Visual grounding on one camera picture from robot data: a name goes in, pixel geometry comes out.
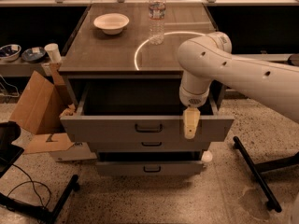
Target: bottle label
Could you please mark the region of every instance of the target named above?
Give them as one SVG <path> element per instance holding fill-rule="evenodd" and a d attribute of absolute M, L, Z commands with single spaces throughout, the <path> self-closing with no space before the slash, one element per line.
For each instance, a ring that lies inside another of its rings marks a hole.
<path fill-rule="evenodd" d="M 149 18 L 154 20 L 162 20 L 165 16 L 165 6 L 161 7 L 160 4 L 152 4 L 149 6 Z"/>

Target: white bowl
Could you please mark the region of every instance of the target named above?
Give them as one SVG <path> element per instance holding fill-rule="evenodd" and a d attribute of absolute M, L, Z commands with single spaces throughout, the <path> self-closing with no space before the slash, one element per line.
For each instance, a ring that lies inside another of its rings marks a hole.
<path fill-rule="evenodd" d="M 15 61 L 19 58 L 21 46 L 9 44 L 0 48 L 0 59 L 8 62 Z"/>
<path fill-rule="evenodd" d="M 97 17 L 93 24 L 107 35 L 116 35 L 129 23 L 128 17 L 120 13 L 108 13 Z"/>

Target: drawer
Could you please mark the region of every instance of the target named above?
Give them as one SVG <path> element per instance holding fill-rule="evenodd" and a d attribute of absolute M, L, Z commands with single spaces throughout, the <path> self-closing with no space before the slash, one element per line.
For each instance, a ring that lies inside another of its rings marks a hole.
<path fill-rule="evenodd" d="M 183 140 L 181 142 L 102 142 L 88 143 L 91 152 L 159 152 L 159 151 L 201 151 L 208 150 L 210 142 L 195 142 Z"/>
<path fill-rule="evenodd" d="M 77 114 L 61 122 L 73 142 L 184 143 L 179 84 L 178 78 L 90 81 Z M 201 113 L 193 142 L 223 141 L 234 118 L 214 115 L 210 102 Z"/>
<path fill-rule="evenodd" d="M 198 175 L 203 164 L 197 160 L 191 152 L 106 153 L 96 168 L 99 175 Z"/>

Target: drawer front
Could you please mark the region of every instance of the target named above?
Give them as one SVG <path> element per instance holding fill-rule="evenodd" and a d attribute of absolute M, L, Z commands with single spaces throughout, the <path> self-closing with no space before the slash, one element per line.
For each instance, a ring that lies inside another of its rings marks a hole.
<path fill-rule="evenodd" d="M 199 175 L 200 161 L 98 162 L 99 175 Z"/>
<path fill-rule="evenodd" d="M 160 152 L 208 150 L 209 142 L 186 140 L 182 142 L 132 142 L 132 143 L 88 143 L 91 152 Z"/>
<path fill-rule="evenodd" d="M 234 117 L 201 116 L 192 141 L 222 142 Z M 185 143 L 182 116 L 69 116 L 61 122 L 73 142 L 87 143 Z"/>

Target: floor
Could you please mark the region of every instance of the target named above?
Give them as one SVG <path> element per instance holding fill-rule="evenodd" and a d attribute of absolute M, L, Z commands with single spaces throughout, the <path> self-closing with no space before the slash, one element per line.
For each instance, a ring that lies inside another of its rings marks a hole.
<path fill-rule="evenodd" d="M 78 174 L 80 190 L 72 192 L 64 205 L 59 224 L 74 223 L 288 223 L 292 203 L 299 191 L 298 166 L 272 171 L 263 176 L 283 211 L 268 211 L 267 201 L 240 153 L 233 149 L 237 135 L 255 162 L 295 154 L 299 150 L 298 124 L 250 99 L 226 98 L 220 113 L 234 115 L 227 138 L 212 143 L 213 161 L 200 175 L 185 176 L 100 176 L 91 161 L 55 162 L 49 153 L 22 155 L 15 164 L 33 180 L 51 190 L 49 209 L 59 199 L 73 174 Z M 0 121 L 7 121 L 15 106 L 0 100 Z M 22 131 L 16 145 L 26 147 L 32 135 Z M 9 191 L 28 177 L 11 167 L 0 179 L 0 191 Z M 43 186 L 36 190 L 45 203 L 49 194 Z M 31 184 L 14 190 L 10 197 L 39 205 Z M 0 207 L 1 224 L 35 224 Z"/>

